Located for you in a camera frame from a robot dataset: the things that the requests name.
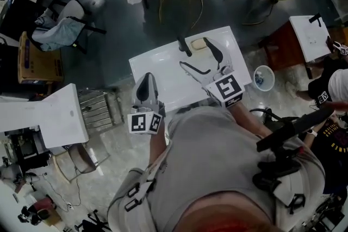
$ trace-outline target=backpack strap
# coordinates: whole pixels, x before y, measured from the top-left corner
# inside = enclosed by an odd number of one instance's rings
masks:
[[[304,207],[306,203],[301,172],[296,171],[280,177],[278,181],[281,183],[274,189],[273,195],[289,208],[289,213],[293,215],[294,210]]]
[[[124,208],[124,224],[131,232],[156,232],[150,206],[148,204],[147,195],[153,190],[156,183],[156,175],[161,167],[162,162],[168,155],[172,146],[169,141],[167,149],[157,158],[141,178],[141,182],[136,183],[126,194],[121,202]]]

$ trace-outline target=black tool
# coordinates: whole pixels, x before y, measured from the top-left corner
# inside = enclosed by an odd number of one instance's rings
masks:
[[[178,36],[177,40],[179,42],[179,50],[181,52],[186,52],[187,56],[191,57],[192,56],[192,52],[190,51],[189,46],[187,45],[187,43],[185,41],[185,38],[182,37],[182,36]]]
[[[318,21],[319,27],[321,27],[320,18],[321,18],[320,13],[317,13],[314,17],[311,17],[311,18],[309,19],[309,22],[310,22],[310,23],[313,23],[314,21]]]

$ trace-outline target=gray floor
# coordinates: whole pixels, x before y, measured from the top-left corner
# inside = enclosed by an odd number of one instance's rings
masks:
[[[149,0],[150,9],[142,3],[130,5],[127,0],[80,0],[92,11],[97,27],[107,30],[106,35],[93,33],[82,38],[87,55],[74,49],[62,50],[65,83],[78,87],[112,86],[131,74],[128,59],[150,49],[175,41],[177,35],[186,36],[214,28],[231,26],[241,48],[258,42],[287,21],[289,16],[310,15],[320,12],[327,26],[338,17],[330,0],[289,0],[275,5],[272,15],[258,26],[242,26],[244,15],[253,0],[203,0],[204,10],[198,24],[188,29],[188,0],[166,0],[164,24],[158,21],[159,0]],[[192,5],[197,14],[198,0]],[[261,1],[259,9],[250,20],[257,20],[268,13],[267,1]]]

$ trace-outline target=gray shirt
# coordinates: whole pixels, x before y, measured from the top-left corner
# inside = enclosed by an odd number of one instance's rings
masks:
[[[191,110],[172,121],[169,133],[172,148],[148,195],[158,231],[172,232],[192,202],[222,191],[246,195],[274,222],[274,197],[252,182],[260,172],[257,163],[273,154],[258,153],[259,138],[237,125],[227,110],[208,106]],[[294,139],[291,146],[302,144]]]

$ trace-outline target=gray chair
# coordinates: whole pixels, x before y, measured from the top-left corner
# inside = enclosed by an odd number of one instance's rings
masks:
[[[64,6],[61,13],[54,10],[53,5]],[[54,0],[29,29],[27,35],[31,42],[41,51],[54,51],[60,47],[70,46],[86,54],[86,50],[78,43],[83,29],[106,34],[105,30],[87,25],[82,6],[75,0],[68,3]]]
[[[78,174],[76,174],[75,177],[73,177],[72,179],[69,179],[64,172],[62,171],[62,169],[60,168],[57,158],[60,157],[61,155],[66,154],[66,152],[68,152],[72,162],[75,165],[75,168],[78,170]],[[107,156],[105,159],[103,159],[102,161],[98,162],[97,164],[93,162],[91,156],[89,155],[89,153],[87,152],[86,148],[83,146],[82,143],[77,143],[77,144],[73,144],[71,145],[67,151],[62,152],[58,155],[54,155],[53,156],[53,162],[54,162],[54,166],[55,169],[57,170],[57,172],[60,174],[60,176],[63,178],[63,180],[65,180],[67,183],[71,183],[73,182],[75,179],[77,179],[81,174],[87,174],[87,173],[91,173],[93,171],[95,171],[97,169],[97,167],[102,164],[104,161],[106,161],[109,158],[109,156]]]

